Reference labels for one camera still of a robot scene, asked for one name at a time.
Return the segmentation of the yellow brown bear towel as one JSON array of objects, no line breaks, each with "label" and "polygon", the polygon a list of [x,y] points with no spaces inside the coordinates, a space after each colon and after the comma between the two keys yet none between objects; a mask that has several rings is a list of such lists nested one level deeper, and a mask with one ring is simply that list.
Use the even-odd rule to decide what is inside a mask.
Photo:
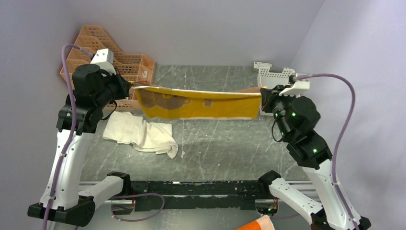
[{"label": "yellow brown bear towel", "polygon": [[234,92],[136,86],[135,97],[148,118],[161,119],[254,119],[261,104],[260,88]]}]

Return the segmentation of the white towel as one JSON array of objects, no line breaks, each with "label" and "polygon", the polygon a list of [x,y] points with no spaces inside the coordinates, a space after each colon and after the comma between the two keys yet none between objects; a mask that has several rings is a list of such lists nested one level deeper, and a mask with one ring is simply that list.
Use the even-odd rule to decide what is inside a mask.
[{"label": "white towel", "polygon": [[113,112],[102,138],[132,145],[139,152],[167,154],[171,159],[175,158],[179,149],[171,124],[147,122],[130,112]]}]

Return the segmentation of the white plastic basket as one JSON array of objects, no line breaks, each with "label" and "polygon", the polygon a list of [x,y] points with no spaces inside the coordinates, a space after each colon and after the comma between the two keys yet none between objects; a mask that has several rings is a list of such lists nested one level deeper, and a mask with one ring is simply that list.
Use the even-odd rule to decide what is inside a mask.
[{"label": "white plastic basket", "polygon": [[269,89],[277,85],[289,85],[289,77],[298,75],[294,69],[277,67],[271,63],[264,62],[257,73],[258,86]]}]

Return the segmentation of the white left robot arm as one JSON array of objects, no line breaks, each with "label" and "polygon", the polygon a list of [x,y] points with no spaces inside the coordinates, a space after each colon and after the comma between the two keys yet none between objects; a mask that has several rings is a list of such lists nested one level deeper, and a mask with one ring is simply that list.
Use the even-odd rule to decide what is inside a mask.
[{"label": "white left robot arm", "polygon": [[130,84],[112,64],[101,62],[78,66],[69,84],[69,95],[57,120],[57,145],[52,171],[39,202],[27,214],[43,221],[84,227],[95,210],[112,196],[127,199],[133,186],[126,173],[112,172],[104,180],[83,191],[79,181],[84,158],[103,108],[128,96]]}]

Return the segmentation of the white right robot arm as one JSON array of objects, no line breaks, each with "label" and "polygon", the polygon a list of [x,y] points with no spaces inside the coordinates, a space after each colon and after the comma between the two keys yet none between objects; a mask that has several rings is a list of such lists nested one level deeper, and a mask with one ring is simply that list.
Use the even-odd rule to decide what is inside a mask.
[{"label": "white right robot arm", "polygon": [[282,86],[261,88],[261,108],[274,116],[282,139],[297,165],[314,185],[319,201],[292,188],[278,173],[270,171],[260,177],[258,186],[263,198],[282,200],[306,219],[313,230],[367,230],[372,224],[344,203],[333,176],[333,154],[327,142],[314,130],[320,113],[313,101],[304,96],[280,95]]}]

